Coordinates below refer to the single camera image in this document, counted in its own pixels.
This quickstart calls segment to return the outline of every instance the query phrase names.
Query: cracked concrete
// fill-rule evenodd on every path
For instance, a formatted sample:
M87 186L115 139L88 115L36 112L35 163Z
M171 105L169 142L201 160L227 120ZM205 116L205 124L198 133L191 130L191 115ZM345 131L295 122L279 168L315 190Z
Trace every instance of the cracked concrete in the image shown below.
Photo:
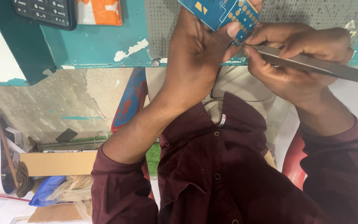
M76 138L91 137L110 130L131 73L130 68L58 70L33 86L0 86L0 111L23 140L55 142L67 128Z

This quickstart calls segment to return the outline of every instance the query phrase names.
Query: man's left hand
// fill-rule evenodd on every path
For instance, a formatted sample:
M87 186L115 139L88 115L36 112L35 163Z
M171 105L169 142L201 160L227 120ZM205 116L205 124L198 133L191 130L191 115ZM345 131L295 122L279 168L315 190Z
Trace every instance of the man's left hand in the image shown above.
M179 114L201 102L212 90L219 64L240 50L231 45L238 31L239 24L231 22L213 33L182 7L169 44L166 78L156 99L171 102Z

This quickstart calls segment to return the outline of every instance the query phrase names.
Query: keypad button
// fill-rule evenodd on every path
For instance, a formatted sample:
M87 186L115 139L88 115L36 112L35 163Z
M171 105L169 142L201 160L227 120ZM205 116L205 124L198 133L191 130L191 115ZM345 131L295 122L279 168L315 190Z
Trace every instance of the keypad button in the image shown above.
M15 6L15 11L23 16L31 16L31 12L27 7Z
M47 4L48 0L31 0L32 2L44 3Z
M13 0L13 3L15 5L21 6L21 7L28 7L29 6L28 0Z
M54 14L54 15L57 15L57 16L62 16L62 17L66 17L67 18L67 12L65 10L60 10L58 8L52 8L51 9L51 12Z
M50 6L54 7L54 8L60 8L60 9L66 9L66 4L64 4L61 1L56 1L56 0L51 0Z
M44 20L51 20L51 15L45 12L38 12L33 10L32 12L33 17L37 18L37 19L44 19Z
M57 23L59 25L65 25L68 26L68 19L67 18L62 18L60 16L53 16L52 15L52 22L53 23Z
M34 10L38 10L38 11L42 11L42 12L50 12L49 7L47 7L44 4L39 4L39 3L31 3L30 4L30 8L34 9Z

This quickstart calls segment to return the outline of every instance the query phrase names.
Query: clothing label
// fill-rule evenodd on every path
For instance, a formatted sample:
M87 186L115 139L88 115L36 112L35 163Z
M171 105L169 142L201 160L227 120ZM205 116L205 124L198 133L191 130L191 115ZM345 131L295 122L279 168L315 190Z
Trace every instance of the clothing label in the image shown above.
M226 121L226 115L222 114L222 120L220 121L220 124L218 125L218 128L223 126L225 124L225 121Z

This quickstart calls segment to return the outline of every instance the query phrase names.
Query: orange packaging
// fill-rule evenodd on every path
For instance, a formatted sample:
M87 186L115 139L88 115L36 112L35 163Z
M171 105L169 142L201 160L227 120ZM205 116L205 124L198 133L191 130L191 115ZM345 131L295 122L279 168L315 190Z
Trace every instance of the orange packaging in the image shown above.
M78 24L122 25L120 0L77 0Z

